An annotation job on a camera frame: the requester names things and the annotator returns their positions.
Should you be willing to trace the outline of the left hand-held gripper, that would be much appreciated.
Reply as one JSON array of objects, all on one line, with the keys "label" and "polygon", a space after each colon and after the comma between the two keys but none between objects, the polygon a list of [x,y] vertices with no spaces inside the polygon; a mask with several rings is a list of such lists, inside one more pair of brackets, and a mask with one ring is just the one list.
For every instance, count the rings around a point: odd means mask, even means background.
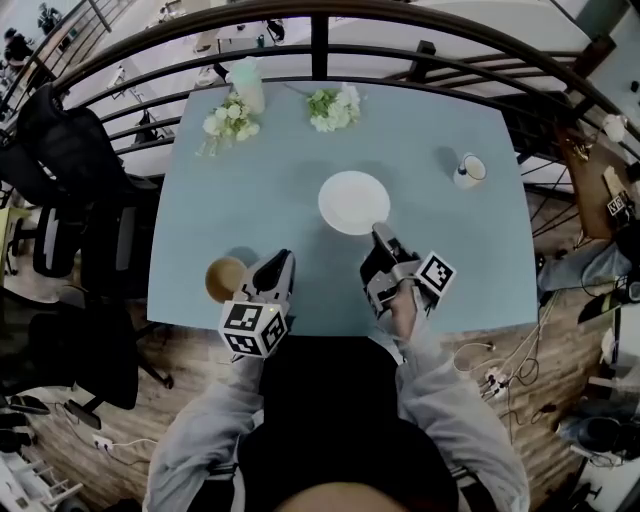
[{"label": "left hand-held gripper", "polygon": [[[286,322],[295,277],[295,256],[288,249],[265,256],[249,267],[242,291],[250,299],[225,301],[218,331],[228,349],[238,356],[268,358],[289,331]],[[274,299],[258,296],[274,291]]]}]

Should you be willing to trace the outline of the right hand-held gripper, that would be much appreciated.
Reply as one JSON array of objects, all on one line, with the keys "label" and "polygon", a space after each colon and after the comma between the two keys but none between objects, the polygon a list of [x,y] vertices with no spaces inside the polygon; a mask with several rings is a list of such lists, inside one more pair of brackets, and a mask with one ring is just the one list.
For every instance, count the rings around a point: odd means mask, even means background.
[{"label": "right hand-held gripper", "polygon": [[376,244],[360,266],[360,277],[375,316],[381,318],[390,310],[403,281],[414,281],[426,306],[436,306],[454,280],[455,269],[434,252],[425,259],[408,252],[384,222],[376,222],[372,234]]}]

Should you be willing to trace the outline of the white round plate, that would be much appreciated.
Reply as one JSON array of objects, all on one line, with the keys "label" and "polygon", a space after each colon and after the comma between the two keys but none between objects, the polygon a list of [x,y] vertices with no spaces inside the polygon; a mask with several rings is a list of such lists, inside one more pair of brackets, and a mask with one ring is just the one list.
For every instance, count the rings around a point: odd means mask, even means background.
[{"label": "white round plate", "polygon": [[386,222],[391,203],[385,187],[373,176],[355,170],[332,175],[318,194],[324,221],[350,236],[367,235],[373,225]]}]

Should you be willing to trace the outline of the brown bowl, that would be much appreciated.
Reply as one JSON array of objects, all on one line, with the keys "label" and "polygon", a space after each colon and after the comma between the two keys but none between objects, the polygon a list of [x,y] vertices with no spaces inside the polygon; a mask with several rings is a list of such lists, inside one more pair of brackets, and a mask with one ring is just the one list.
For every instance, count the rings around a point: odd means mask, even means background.
[{"label": "brown bowl", "polygon": [[238,258],[225,256],[212,262],[205,274],[205,289],[217,303],[233,298],[240,288],[246,265]]}]

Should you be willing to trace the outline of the small white cup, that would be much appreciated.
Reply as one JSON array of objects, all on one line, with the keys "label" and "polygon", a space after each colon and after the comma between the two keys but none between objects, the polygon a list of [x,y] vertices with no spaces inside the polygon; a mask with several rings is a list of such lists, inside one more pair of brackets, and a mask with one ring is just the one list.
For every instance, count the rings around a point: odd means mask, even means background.
[{"label": "small white cup", "polygon": [[482,183],[486,176],[482,160],[475,154],[466,153],[453,173],[453,181],[459,188],[469,189]]}]

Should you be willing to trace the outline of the person's left forearm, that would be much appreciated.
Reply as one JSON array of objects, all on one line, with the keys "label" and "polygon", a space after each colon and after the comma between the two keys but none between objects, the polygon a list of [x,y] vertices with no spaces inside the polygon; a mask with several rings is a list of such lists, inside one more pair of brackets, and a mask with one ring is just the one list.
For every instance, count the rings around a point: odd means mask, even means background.
[{"label": "person's left forearm", "polygon": [[209,464],[232,460],[239,437],[250,431],[262,408],[263,366],[252,357],[231,364],[227,378],[180,411],[152,454],[144,512],[187,512],[209,477]]}]

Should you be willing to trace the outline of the person's right forearm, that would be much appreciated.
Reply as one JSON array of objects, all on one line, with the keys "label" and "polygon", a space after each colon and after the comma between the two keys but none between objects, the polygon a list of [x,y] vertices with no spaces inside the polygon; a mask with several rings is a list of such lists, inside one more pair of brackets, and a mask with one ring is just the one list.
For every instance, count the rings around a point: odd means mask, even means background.
[{"label": "person's right forearm", "polygon": [[529,512],[523,463],[506,427],[481,398],[454,356],[429,333],[417,286],[403,280],[391,301],[393,340],[402,362],[396,371],[400,417],[434,442],[458,491],[457,512]]}]

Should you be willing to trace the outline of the person's upper body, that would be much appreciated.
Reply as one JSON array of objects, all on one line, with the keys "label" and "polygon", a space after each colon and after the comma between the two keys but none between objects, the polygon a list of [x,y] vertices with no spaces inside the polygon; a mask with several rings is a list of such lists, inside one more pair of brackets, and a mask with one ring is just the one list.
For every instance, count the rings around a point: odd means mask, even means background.
[{"label": "person's upper body", "polygon": [[288,336],[260,380],[264,421],[240,442],[245,512],[321,484],[363,484],[410,512],[458,512],[435,443],[398,412],[388,350],[367,337]]}]

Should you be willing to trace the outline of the white flower bouquet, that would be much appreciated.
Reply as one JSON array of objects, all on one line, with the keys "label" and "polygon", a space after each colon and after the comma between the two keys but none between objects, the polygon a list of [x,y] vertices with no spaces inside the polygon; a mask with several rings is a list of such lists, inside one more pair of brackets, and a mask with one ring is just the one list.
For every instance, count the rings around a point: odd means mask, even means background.
[{"label": "white flower bouquet", "polygon": [[237,92],[231,92],[205,117],[202,129],[205,138],[196,155],[215,156],[220,148],[256,136],[260,126],[249,105]]},{"label": "white flower bouquet", "polygon": [[305,98],[309,120],[316,131],[335,132],[347,128],[360,119],[361,97],[358,89],[348,83],[340,88],[320,88],[308,93],[288,83],[285,87]]}]

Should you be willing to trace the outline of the tall white tumbler green lid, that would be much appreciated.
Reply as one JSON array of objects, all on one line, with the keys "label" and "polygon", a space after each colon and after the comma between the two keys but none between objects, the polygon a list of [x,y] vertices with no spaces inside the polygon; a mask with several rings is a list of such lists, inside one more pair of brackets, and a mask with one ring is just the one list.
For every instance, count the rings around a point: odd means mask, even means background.
[{"label": "tall white tumbler green lid", "polygon": [[229,80],[242,101],[255,114],[265,110],[265,96],[258,59],[246,57],[233,63],[229,68]]}]

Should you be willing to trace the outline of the black mesh office chair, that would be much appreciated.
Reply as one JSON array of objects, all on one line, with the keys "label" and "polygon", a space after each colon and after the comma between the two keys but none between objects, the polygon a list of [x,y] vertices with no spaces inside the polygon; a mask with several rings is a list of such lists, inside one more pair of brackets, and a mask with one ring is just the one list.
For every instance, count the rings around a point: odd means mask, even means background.
[{"label": "black mesh office chair", "polygon": [[44,206],[51,202],[50,179],[24,146],[0,128],[0,179],[29,203]]},{"label": "black mesh office chair", "polygon": [[52,303],[0,287],[0,407],[35,388],[77,386],[91,400],[69,399],[64,409],[100,430],[95,410],[102,404],[135,408],[140,371],[167,389],[174,387],[173,377],[158,373],[138,347],[163,326],[150,322],[137,329],[124,305],[74,286],[63,287]]},{"label": "black mesh office chair", "polygon": [[98,116],[65,110],[50,83],[22,107],[16,135],[83,208],[81,286],[103,297],[146,298],[162,186],[127,174]]}]

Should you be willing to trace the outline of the grey-blue cloth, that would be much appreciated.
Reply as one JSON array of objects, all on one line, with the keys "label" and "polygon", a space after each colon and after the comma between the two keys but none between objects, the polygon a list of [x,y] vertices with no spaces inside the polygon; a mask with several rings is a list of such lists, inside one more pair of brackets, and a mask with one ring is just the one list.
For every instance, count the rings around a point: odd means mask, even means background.
[{"label": "grey-blue cloth", "polygon": [[631,269],[632,262],[615,242],[597,242],[560,259],[546,260],[537,275],[537,287],[540,292],[553,292],[600,285],[628,274]]}]

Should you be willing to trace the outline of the light blue table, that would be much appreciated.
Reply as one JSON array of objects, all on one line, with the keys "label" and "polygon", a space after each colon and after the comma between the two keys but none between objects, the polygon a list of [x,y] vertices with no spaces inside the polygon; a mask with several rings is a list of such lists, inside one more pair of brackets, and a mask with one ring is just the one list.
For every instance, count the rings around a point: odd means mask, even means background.
[{"label": "light blue table", "polygon": [[[404,50],[385,44],[334,43],[330,20],[346,17],[356,21],[394,23],[402,28],[420,28],[447,34],[486,46],[488,53],[471,57],[444,57],[419,49]],[[238,61],[245,57],[306,55],[311,60],[310,78],[328,82],[362,82],[354,70],[334,73],[333,55],[402,60],[403,71],[378,78],[384,86],[430,92],[500,111],[521,160],[556,146],[558,160],[565,165],[555,128],[577,129],[590,140],[601,127],[589,117],[592,109],[616,114],[617,108],[575,70],[576,52],[541,51],[481,23],[413,4],[393,0],[270,0],[241,2],[188,14],[134,34],[108,47],[77,69],[49,82],[59,97],[63,92],[99,71],[128,57],[185,36],[238,24],[271,19],[306,18],[310,22],[307,42],[251,48],[195,58],[155,69],[139,77],[147,83],[206,65]]]}]

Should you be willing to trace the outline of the brown wooden side table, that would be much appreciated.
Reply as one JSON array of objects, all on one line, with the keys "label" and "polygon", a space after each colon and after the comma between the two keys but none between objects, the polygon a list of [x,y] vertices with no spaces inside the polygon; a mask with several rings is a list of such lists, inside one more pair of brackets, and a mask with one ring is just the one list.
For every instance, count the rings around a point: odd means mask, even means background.
[{"label": "brown wooden side table", "polygon": [[[640,199],[634,196],[634,187],[627,173],[629,164],[610,145],[594,142],[577,129],[560,125],[555,128],[555,133],[569,171],[584,234],[592,239],[613,238],[640,214]],[[576,157],[567,142],[568,139],[592,144],[590,159],[587,162]],[[636,212],[636,217],[625,225],[617,224],[607,210],[607,203],[622,191],[627,192],[635,202]]]}]

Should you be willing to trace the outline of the green and black bag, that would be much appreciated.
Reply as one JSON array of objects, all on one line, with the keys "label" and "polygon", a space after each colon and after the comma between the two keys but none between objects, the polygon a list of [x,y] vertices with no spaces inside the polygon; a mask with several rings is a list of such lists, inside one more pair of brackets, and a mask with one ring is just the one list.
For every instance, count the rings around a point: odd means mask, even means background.
[{"label": "green and black bag", "polygon": [[616,289],[589,301],[579,314],[577,322],[582,324],[628,304],[638,303],[640,303],[640,282],[633,282],[624,289]]}]

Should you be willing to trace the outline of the spare hand-held gripper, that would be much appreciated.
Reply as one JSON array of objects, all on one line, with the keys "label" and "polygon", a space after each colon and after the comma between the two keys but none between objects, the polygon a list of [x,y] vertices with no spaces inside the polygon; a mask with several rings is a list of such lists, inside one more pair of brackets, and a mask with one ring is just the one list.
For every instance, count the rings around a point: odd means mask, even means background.
[{"label": "spare hand-held gripper", "polygon": [[611,218],[619,225],[630,223],[635,217],[635,202],[627,192],[616,194],[607,203],[607,210]]}]

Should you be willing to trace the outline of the white globe lamp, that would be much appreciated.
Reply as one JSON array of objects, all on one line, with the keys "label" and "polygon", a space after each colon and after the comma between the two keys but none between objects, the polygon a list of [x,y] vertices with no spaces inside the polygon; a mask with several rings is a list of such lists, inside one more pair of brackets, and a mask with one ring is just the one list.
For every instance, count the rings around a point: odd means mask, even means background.
[{"label": "white globe lamp", "polygon": [[627,122],[624,115],[607,114],[602,120],[601,130],[611,142],[620,143],[624,140]]}]

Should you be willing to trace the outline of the yellow-green table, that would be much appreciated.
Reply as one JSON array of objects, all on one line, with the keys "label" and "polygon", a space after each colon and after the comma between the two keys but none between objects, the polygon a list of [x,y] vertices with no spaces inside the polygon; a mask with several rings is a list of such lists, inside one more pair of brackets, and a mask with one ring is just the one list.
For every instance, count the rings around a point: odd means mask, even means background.
[{"label": "yellow-green table", "polygon": [[13,239],[19,220],[28,219],[30,212],[24,208],[5,207],[0,209],[0,282],[8,270],[9,243]]}]

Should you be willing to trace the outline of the white rack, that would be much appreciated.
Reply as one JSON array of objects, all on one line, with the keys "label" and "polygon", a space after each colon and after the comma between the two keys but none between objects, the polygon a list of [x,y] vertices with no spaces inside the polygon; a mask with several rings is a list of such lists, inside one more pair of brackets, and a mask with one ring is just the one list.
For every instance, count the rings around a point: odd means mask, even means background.
[{"label": "white rack", "polygon": [[0,452],[0,512],[91,512],[79,497],[82,489],[44,460]]}]

